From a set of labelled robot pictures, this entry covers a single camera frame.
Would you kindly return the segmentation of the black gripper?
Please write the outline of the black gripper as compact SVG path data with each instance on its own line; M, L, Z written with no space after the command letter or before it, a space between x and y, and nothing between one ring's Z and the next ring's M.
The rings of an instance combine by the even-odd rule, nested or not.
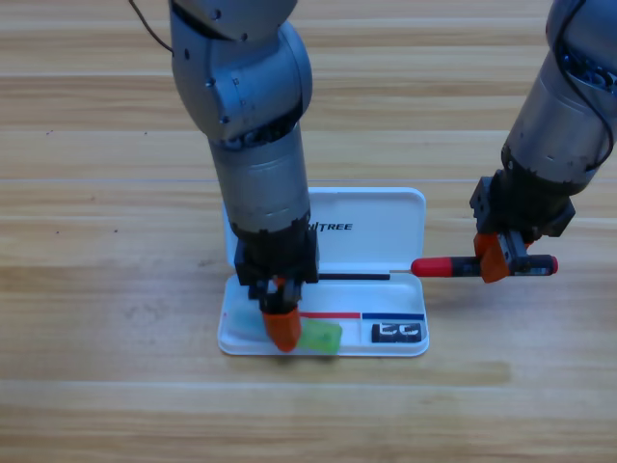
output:
M302 335L297 308L304 283L319 281L317 232L308 221L281 231L240 232L234 257L239 283L259 303L265 330L281 352Z
M474 251L486 284L509 275L557 272L557 258L531 255L528 248L544 236L558 237L565 231L576 213L569 196L526 174L503 169L478 181L469 205L476 220Z

